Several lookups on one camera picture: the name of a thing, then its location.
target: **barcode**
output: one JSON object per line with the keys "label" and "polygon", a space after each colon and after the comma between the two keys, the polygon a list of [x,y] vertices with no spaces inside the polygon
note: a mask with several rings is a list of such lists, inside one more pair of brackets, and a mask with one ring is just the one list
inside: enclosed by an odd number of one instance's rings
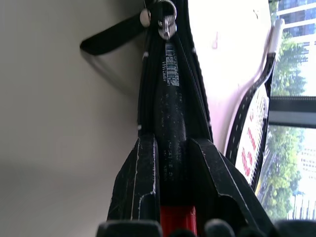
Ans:
{"label": "barcode", "polygon": [[168,85],[179,86],[178,59],[171,43],[166,43],[166,79]]}

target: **white racket grip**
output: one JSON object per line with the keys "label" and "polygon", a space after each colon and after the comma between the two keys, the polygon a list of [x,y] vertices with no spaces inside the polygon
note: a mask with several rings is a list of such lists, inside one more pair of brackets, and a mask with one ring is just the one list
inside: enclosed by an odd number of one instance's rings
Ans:
{"label": "white racket grip", "polygon": [[276,53],[276,59],[280,50],[283,28],[285,25],[284,19],[278,19],[273,27],[272,36],[269,44],[268,53]]}
{"label": "white racket grip", "polygon": [[267,119],[268,118],[268,110],[269,110],[269,98],[268,96],[264,97],[264,112],[263,112],[263,118]]}

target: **tennis racket bag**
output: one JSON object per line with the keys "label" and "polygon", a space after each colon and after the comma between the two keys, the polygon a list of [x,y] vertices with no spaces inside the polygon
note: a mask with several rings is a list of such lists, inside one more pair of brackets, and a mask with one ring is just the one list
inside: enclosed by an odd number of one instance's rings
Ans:
{"label": "tennis racket bag", "polygon": [[80,48],[106,54],[144,31],[138,139],[116,177],[108,221],[97,236],[160,237],[160,226],[164,237],[176,229],[201,234],[213,218],[235,233],[247,226],[268,231],[272,224],[253,191],[213,145],[188,0],[148,0],[141,12]]}

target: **barcode label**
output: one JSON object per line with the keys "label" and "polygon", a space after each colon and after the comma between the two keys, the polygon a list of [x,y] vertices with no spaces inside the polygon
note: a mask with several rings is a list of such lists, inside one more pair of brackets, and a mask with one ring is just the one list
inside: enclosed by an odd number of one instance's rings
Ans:
{"label": "barcode label", "polygon": [[165,55],[165,61],[162,63],[162,79],[167,85],[179,86],[178,59],[171,43],[166,43]]}

